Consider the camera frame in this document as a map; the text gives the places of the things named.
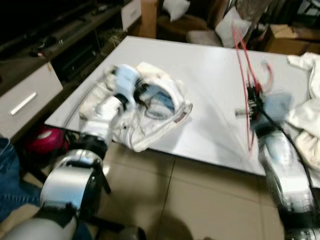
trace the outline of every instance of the wooden shelf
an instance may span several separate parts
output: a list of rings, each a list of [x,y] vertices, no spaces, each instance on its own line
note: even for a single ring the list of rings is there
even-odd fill
[[[45,63],[51,61],[52,59],[59,56],[65,50],[70,48],[76,42],[81,40],[91,31],[95,30],[97,27],[111,19],[112,17],[117,18],[117,14],[120,17],[119,22],[116,23],[121,27],[121,6],[115,6],[101,14],[92,15],[91,12],[81,16],[83,19],[86,19],[88,24],[83,25],[79,31],[75,32],[73,35],[65,39],[61,44],[57,43],[44,51],[46,58],[44,57],[31,57],[29,55],[31,47],[26,47],[20,52],[12,56],[11,59],[6,61],[0,61],[0,97],[5,94],[8,90],[13,88],[15,85],[24,80],[27,76],[32,74],[35,70],[40,68]],[[79,27],[79,24],[82,22],[80,20],[75,20],[65,27],[60,28],[59,30],[52,33],[54,37],[60,39],[62,36],[65,36],[68,32]]]

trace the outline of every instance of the white table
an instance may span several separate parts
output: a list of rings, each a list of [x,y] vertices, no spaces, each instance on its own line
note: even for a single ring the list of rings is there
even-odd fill
[[[250,51],[249,56],[261,82],[266,81],[268,75],[261,62],[265,60],[271,64],[274,75],[272,91],[290,92],[293,96],[292,107],[308,99],[308,74],[288,65],[285,55]],[[188,88],[187,98],[193,103],[190,119],[152,145],[151,149],[265,175],[257,159],[257,142],[252,156],[248,158],[246,154],[245,118],[235,118],[234,114],[235,109],[245,106],[234,49],[126,37],[45,123],[79,131],[82,122],[78,111],[67,126],[66,118],[87,89],[102,76],[104,69],[119,64],[136,66],[141,62],[155,65],[182,80]],[[320,181],[316,178],[313,178],[313,184],[320,187]]]

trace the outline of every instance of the cardboard box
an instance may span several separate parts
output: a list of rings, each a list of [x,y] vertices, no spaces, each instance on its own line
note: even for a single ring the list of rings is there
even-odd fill
[[[320,54],[320,30],[286,24],[270,25],[259,50],[298,56],[305,52]]]

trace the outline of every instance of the black cable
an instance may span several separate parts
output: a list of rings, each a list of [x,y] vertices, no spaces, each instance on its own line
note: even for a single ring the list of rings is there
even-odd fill
[[[298,155],[299,161],[300,161],[300,163],[302,164],[303,169],[304,169],[304,171],[305,171],[306,178],[307,178],[308,183],[309,183],[309,189],[310,189],[311,195],[312,195],[312,197],[313,197],[314,208],[315,208],[316,212],[318,212],[319,206],[318,206],[318,202],[317,202],[317,200],[316,200],[316,193],[315,193],[315,191],[314,191],[314,188],[312,187],[312,180],[311,180],[309,168],[308,168],[308,166],[306,165],[306,163],[303,161],[303,156],[302,156],[301,153],[299,152],[296,144],[294,143],[294,141],[292,140],[292,138],[290,137],[290,135],[288,135],[288,134],[285,132],[285,130],[284,130],[279,124],[277,124],[277,123],[265,112],[265,110],[264,110],[261,106],[259,106],[259,105],[257,105],[257,106],[258,106],[259,111],[262,113],[262,115],[264,115],[265,118],[266,118],[272,125],[274,125],[278,130],[280,130],[280,131],[284,134],[284,136],[288,139],[288,141],[291,143],[291,145],[293,146],[296,154]]]

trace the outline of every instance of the beige floor tile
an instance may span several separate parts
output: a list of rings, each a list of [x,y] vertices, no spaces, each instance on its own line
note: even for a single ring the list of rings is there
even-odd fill
[[[284,229],[278,211],[272,206],[261,205],[262,231],[265,240],[283,240]]]
[[[150,173],[170,176],[174,157],[149,149],[142,152],[134,152],[113,142],[105,155],[104,161],[130,166]]]
[[[21,224],[22,222],[32,218],[32,216],[35,215],[38,210],[39,207],[31,204],[25,204],[16,210],[13,210],[10,215],[3,222],[1,222],[1,231],[6,233],[9,232],[18,224]]]
[[[171,179],[158,240],[261,240],[259,204]]]
[[[172,177],[255,202],[259,201],[258,181],[254,175],[177,158]]]
[[[103,231],[99,237],[99,240],[117,240],[118,234],[111,231]]]
[[[6,235],[6,233],[4,231],[0,230],[0,239],[2,239],[5,235]]]
[[[41,170],[45,175],[49,175],[50,172],[50,166],[46,166],[45,168],[43,168]],[[37,178],[35,178],[30,172],[27,172],[24,176],[23,176],[23,180],[31,183],[33,185],[36,185],[38,188],[42,188],[43,187],[43,183],[40,182]]]
[[[271,192],[266,182],[266,178],[259,176],[258,185],[259,185],[259,202],[263,205],[275,207],[274,201],[271,196]]]
[[[114,162],[104,167],[112,193],[102,196],[97,216],[139,226],[155,239],[169,177]]]

